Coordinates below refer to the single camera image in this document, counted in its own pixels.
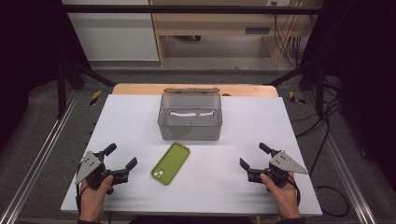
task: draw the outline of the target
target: person's left hand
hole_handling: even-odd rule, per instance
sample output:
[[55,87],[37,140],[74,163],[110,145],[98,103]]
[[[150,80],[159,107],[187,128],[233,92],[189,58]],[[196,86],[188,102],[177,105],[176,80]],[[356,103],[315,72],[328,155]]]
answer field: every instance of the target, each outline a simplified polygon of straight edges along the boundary
[[103,207],[107,190],[113,183],[113,176],[106,177],[98,190],[88,186],[87,180],[81,182],[81,212],[79,219],[81,221],[90,221],[99,223],[103,216]]

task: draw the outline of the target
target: phone case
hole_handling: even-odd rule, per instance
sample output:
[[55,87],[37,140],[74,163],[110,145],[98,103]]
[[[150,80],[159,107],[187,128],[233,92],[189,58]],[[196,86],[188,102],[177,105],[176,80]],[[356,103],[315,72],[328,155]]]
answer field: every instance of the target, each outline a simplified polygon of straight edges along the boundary
[[168,185],[189,155],[190,150],[187,147],[180,143],[172,144],[151,170],[151,176],[161,183]]

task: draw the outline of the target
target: human hand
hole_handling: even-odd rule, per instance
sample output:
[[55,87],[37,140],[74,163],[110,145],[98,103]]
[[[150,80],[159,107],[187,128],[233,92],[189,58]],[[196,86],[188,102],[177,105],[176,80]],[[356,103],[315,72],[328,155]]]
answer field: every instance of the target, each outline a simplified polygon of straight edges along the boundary
[[276,201],[277,212],[282,219],[301,217],[294,186],[288,182],[285,187],[280,189],[268,175],[261,174],[260,177],[265,187],[272,192]]
[[81,212],[79,219],[82,221],[100,222],[107,190],[113,183],[113,176],[106,177],[98,190],[88,186],[87,180],[81,182]]

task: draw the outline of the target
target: white tabletop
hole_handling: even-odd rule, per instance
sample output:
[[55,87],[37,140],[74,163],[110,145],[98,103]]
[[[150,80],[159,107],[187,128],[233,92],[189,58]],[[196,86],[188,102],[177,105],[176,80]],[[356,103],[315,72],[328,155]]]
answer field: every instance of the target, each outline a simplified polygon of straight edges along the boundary
[[[146,215],[259,216],[276,214],[275,201],[263,184],[248,182],[239,165],[268,167],[270,156],[259,149],[263,142],[304,161],[289,116],[279,97],[221,97],[223,124],[218,141],[180,141],[191,151],[172,182],[165,186],[150,171],[173,141],[161,137],[157,123],[161,95],[108,95],[87,151],[109,144],[117,149],[105,157],[107,169],[123,169],[133,158],[137,165],[129,182],[114,186],[105,210]],[[321,215],[308,175],[295,174],[303,215]],[[77,212],[76,188],[71,182],[61,210]]]

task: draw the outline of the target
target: transparent container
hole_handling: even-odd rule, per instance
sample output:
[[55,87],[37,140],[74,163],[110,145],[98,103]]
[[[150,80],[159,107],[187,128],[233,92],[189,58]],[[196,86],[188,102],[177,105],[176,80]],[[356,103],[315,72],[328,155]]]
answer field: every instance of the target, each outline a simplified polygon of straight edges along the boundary
[[158,116],[164,140],[219,140],[222,114],[219,89],[166,89]]

